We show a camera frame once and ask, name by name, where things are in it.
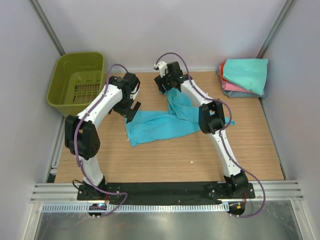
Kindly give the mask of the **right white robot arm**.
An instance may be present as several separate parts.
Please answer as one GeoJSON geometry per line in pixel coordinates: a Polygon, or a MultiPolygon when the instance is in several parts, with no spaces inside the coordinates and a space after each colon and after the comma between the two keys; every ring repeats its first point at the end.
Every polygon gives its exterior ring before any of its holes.
{"type": "Polygon", "coordinates": [[[245,171],[239,167],[229,144],[222,101],[213,99],[202,91],[188,74],[183,74],[177,61],[170,63],[158,61],[154,69],[159,71],[159,76],[154,81],[162,93],[178,89],[198,106],[198,125],[212,140],[221,161],[227,194],[231,197],[242,197],[249,181],[245,171]]]}

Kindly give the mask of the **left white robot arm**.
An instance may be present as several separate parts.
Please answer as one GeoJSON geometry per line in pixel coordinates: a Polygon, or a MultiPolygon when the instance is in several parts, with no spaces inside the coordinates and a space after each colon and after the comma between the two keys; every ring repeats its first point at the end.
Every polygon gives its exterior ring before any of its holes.
{"type": "Polygon", "coordinates": [[[78,199],[101,200],[107,195],[105,176],[98,163],[101,146],[98,127],[111,112],[116,112],[130,123],[140,102],[134,102],[140,89],[140,80],[131,72],[124,77],[111,76],[97,97],[76,116],[69,115],[64,124],[64,144],[75,156],[83,174],[78,186],[78,199]]]}

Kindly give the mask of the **blue t shirt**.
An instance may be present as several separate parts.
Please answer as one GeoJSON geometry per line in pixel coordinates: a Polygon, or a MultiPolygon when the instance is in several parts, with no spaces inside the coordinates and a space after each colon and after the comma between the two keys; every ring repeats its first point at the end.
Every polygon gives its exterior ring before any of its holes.
{"type": "Polygon", "coordinates": [[[180,138],[200,131],[199,109],[190,97],[175,88],[164,95],[168,101],[167,111],[139,110],[125,125],[131,146],[180,138]]]}

